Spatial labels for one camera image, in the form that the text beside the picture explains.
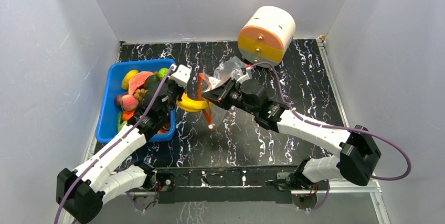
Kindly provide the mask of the yellow toy banana bunch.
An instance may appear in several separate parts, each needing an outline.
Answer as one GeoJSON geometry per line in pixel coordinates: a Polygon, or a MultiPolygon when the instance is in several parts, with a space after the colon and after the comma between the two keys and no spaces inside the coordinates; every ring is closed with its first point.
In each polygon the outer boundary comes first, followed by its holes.
{"type": "Polygon", "coordinates": [[[200,112],[209,108],[209,102],[193,100],[185,92],[183,93],[180,100],[176,101],[176,105],[187,112],[200,112]]]}

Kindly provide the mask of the dark green toy avocado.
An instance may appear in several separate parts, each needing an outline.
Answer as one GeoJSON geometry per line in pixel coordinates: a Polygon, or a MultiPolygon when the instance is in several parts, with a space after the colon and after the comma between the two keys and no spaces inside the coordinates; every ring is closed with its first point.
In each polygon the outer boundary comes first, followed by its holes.
{"type": "Polygon", "coordinates": [[[146,78],[144,85],[143,85],[143,89],[148,90],[152,84],[159,82],[159,81],[160,81],[160,79],[159,79],[158,75],[156,75],[156,74],[150,75],[146,78]]]}

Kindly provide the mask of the clear zip top bag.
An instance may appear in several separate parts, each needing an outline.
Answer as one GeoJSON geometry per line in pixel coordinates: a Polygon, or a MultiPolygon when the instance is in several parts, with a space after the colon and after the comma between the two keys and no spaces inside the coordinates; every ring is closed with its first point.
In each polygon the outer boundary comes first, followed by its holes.
{"type": "MultiPolygon", "coordinates": [[[[242,75],[241,68],[245,66],[246,64],[239,58],[232,57],[215,68],[213,76],[204,72],[199,73],[198,100],[209,102],[203,98],[203,93],[222,85],[230,78],[237,80],[242,75]]],[[[216,127],[223,122],[227,112],[227,110],[221,109],[209,102],[209,108],[203,110],[208,128],[210,130],[215,130],[216,127]]]]}

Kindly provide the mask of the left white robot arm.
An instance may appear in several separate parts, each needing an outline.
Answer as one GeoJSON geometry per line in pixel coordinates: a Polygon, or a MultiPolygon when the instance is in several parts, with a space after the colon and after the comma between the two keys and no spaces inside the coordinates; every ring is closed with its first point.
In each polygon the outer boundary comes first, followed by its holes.
{"type": "Polygon", "coordinates": [[[62,211],[79,223],[89,223],[102,207],[117,195],[141,187],[151,190],[157,177],[150,168],[133,165],[122,172],[114,170],[133,152],[146,145],[162,128],[187,86],[186,79],[169,77],[157,82],[147,93],[134,116],[98,153],[73,170],[64,168],[57,175],[54,223],[62,211]]]}

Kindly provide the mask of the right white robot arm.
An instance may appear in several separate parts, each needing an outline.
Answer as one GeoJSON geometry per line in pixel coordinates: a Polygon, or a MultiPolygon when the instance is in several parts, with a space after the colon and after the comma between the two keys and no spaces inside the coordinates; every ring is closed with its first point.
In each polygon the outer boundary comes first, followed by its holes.
{"type": "Polygon", "coordinates": [[[366,186],[381,157],[374,139],[363,134],[364,128],[336,129],[319,121],[306,119],[291,110],[284,102],[268,96],[257,80],[237,83],[234,79],[206,91],[202,97],[210,103],[229,110],[233,106],[254,116],[255,122],[266,130],[298,137],[331,153],[324,158],[306,158],[294,173],[277,178],[282,190],[310,189],[322,180],[346,179],[366,186]]]}

